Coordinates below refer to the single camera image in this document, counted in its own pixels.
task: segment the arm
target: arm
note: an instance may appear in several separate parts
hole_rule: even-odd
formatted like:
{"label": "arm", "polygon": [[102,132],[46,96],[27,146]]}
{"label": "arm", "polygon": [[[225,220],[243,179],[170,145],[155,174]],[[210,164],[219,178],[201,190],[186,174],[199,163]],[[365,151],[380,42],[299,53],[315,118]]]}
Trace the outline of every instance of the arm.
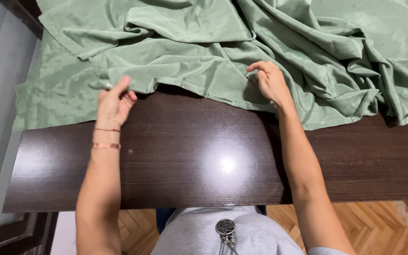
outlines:
{"label": "arm", "polygon": [[[137,99],[133,91],[121,97],[129,83],[130,78],[125,76],[112,90],[100,92],[95,128],[121,130]],[[119,144],[120,133],[95,130],[93,142]],[[121,254],[121,237],[117,226],[121,207],[118,149],[91,149],[76,207],[77,253]]]}
{"label": "arm", "polygon": [[356,254],[328,198],[319,161],[303,131],[280,69],[271,61],[260,61],[246,70],[255,69],[259,89],[278,110],[284,168],[306,250],[328,247]]}

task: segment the person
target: person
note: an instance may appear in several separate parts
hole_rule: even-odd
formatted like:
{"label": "person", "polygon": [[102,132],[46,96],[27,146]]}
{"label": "person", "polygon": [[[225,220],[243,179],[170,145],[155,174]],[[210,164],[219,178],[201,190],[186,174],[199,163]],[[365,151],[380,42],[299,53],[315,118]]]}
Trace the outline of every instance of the person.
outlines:
{"label": "person", "polygon": [[[257,70],[259,89],[278,110],[284,168],[307,253],[356,254],[333,210],[282,72],[271,61],[253,63],[246,70]],[[98,96],[94,145],[76,203],[78,254],[121,254],[118,131],[137,100],[133,91],[125,92],[129,83],[125,76]],[[165,225],[164,230],[159,227],[163,232],[151,254],[303,254],[286,231],[256,206],[176,209]]]}

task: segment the jeans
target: jeans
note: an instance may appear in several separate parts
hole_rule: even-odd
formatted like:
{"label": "jeans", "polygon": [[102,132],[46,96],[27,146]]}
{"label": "jeans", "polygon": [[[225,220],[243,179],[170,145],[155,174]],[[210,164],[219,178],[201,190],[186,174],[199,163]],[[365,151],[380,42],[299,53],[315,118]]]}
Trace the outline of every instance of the jeans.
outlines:
{"label": "jeans", "polygon": [[[267,216],[267,207],[266,206],[257,206],[262,215]],[[157,229],[161,234],[165,230],[166,222],[173,215],[176,208],[165,208],[165,209],[156,209],[157,211]]]}

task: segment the green fabric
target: green fabric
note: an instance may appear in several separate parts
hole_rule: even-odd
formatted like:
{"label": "green fabric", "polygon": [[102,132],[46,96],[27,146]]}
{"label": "green fabric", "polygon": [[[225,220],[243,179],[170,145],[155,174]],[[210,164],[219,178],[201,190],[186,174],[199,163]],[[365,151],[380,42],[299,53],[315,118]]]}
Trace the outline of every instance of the green fabric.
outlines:
{"label": "green fabric", "polygon": [[122,75],[275,112],[246,67],[284,73],[304,129],[377,113],[408,123],[408,0],[38,0],[41,56],[17,87],[14,130],[95,119]]}

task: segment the gray shirt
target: gray shirt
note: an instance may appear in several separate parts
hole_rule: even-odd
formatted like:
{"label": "gray shirt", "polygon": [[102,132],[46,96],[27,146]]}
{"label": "gray shirt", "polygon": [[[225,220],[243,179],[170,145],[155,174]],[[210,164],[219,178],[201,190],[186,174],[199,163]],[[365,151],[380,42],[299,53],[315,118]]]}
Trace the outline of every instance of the gray shirt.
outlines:
{"label": "gray shirt", "polygon": [[[177,209],[168,220],[152,255],[218,255],[221,238],[215,225],[221,219],[235,223],[235,249],[240,255],[303,254],[303,251],[275,221],[259,214],[255,206],[198,207]],[[231,253],[228,246],[225,254]],[[346,255],[325,247],[315,247],[309,255]]]}

